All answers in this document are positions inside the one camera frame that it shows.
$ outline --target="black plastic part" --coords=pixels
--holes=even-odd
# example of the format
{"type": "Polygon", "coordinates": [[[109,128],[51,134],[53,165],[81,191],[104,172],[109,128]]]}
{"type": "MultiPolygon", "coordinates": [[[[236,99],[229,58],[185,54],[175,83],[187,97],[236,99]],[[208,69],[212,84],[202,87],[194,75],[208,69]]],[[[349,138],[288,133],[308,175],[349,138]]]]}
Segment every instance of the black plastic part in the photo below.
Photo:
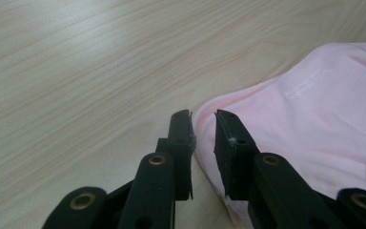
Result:
{"type": "Polygon", "coordinates": [[[67,194],[48,217],[43,229],[104,228],[107,194],[100,188],[84,187],[67,194]]]}
{"type": "Polygon", "coordinates": [[[118,228],[173,228],[173,157],[153,153],[143,157],[118,228]]]}
{"type": "Polygon", "coordinates": [[[250,190],[248,214],[252,219],[254,229],[277,228],[275,218],[256,185],[252,185],[250,190]]]}
{"type": "MultiPolygon", "coordinates": [[[[276,228],[346,228],[284,157],[270,153],[255,156],[253,176],[276,228]]],[[[253,220],[262,220],[249,214],[253,220]]]]}
{"type": "Polygon", "coordinates": [[[338,216],[349,228],[366,229],[366,191],[362,189],[343,189],[335,202],[338,216]]]}
{"type": "Polygon", "coordinates": [[[218,110],[215,116],[214,153],[225,196],[232,200],[248,200],[253,158],[260,152],[236,114],[218,110]]]}
{"type": "Polygon", "coordinates": [[[121,214],[123,213],[124,206],[126,205],[127,197],[129,196],[132,188],[132,183],[133,180],[108,194],[106,209],[109,212],[108,215],[111,216],[111,222],[114,226],[118,225],[118,222],[120,221],[121,214]]]}
{"type": "Polygon", "coordinates": [[[158,140],[157,152],[165,148],[174,158],[175,200],[193,198],[192,154],[195,150],[195,135],[192,115],[189,110],[177,112],[171,117],[168,138],[158,140]]]}

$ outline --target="wooden table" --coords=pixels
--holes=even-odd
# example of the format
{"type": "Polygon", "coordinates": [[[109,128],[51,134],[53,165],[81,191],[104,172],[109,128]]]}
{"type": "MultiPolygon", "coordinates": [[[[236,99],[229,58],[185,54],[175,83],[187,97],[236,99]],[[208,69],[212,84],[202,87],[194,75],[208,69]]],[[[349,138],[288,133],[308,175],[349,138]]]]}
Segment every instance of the wooden table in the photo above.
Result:
{"type": "MultiPolygon", "coordinates": [[[[171,114],[329,42],[366,42],[366,1],[0,1],[0,228],[123,185],[171,114]]],[[[192,171],[176,228],[233,228],[195,158],[192,171]]]]}

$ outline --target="light wood surface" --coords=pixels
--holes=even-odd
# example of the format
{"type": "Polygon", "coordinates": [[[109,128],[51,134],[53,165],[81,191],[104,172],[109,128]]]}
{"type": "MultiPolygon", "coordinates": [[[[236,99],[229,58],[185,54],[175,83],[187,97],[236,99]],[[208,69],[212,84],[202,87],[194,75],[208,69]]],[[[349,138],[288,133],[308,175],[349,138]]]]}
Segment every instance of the light wood surface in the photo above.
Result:
{"type": "MultiPolygon", "coordinates": [[[[366,1],[0,1],[0,228],[120,187],[171,114],[330,42],[366,42],[366,1]]],[[[234,228],[195,158],[192,171],[176,229],[234,228]]]]}

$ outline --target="wood grain surface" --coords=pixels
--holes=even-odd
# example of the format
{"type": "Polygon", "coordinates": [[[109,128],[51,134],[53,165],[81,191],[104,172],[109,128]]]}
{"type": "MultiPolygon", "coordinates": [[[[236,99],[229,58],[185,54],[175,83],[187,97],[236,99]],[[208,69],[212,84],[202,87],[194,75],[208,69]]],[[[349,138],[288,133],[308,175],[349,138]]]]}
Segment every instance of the wood grain surface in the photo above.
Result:
{"type": "MultiPolygon", "coordinates": [[[[134,178],[171,114],[366,42],[366,1],[1,1],[0,228],[134,178]]],[[[178,228],[234,228],[193,158],[178,228]]]]}

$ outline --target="pink towel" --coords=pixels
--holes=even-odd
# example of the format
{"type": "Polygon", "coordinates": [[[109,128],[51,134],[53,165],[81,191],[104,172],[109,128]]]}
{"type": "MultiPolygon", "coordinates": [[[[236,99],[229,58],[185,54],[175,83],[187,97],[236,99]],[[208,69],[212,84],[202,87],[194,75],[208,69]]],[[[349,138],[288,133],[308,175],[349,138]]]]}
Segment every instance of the pink towel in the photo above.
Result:
{"type": "Polygon", "coordinates": [[[233,221],[252,228],[247,202],[224,197],[213,152],[217,109],[238,115],[260,152],[287,158],[318,192],[335,198],[343,188],[366,190],[366,44],[319,47],[287,73],[197,112],[197,159],[233,221]]]}

